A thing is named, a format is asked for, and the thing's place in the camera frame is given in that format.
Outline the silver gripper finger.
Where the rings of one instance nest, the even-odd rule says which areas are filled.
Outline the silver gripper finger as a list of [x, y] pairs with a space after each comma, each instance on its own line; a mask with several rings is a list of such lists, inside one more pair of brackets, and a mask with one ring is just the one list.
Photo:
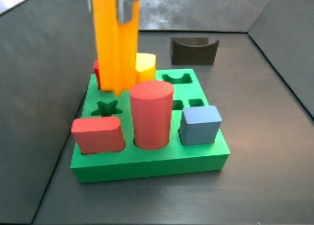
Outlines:
[[93, 0], [87, 0], [87, 9], [89, 12], [93, 12]]
[[133, 20], [133, 7], [140, 0], [117, 0], [118, 21], [122, 24]]

